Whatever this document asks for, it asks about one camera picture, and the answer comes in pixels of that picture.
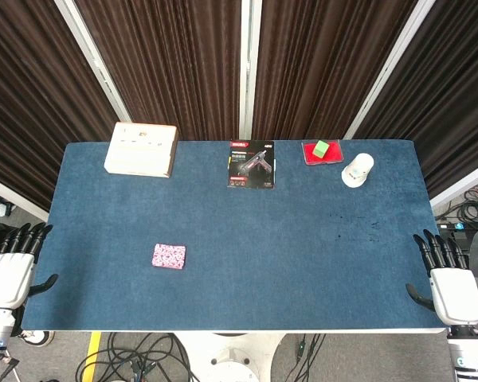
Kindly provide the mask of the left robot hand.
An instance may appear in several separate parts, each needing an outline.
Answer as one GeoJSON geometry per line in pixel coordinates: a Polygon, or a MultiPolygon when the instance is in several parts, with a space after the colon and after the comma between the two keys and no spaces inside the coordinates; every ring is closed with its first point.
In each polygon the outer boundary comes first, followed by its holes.
{"type": "Polygon", "coordinates": [[[0,245],[0,309],[16,310],[25,301],[52,288],[58,280],[50,275],[35,285],[36,267],[51,224],[24,224],[7,232],[0,245]]]}

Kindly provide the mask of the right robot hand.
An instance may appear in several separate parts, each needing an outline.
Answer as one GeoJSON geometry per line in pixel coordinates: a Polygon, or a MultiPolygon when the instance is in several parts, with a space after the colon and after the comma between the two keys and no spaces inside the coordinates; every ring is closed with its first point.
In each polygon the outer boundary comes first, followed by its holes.
{"type": "Polygon", "coordinates": [[[413,235],[421,253],[432,297],[425,298],[414,285],[407,283],[406,291],[419,306],[433,311],[446,326],[474,326],[478,324],[478,287],[469,257],[452,239],[443,239],[423,231],[413,235]]]}

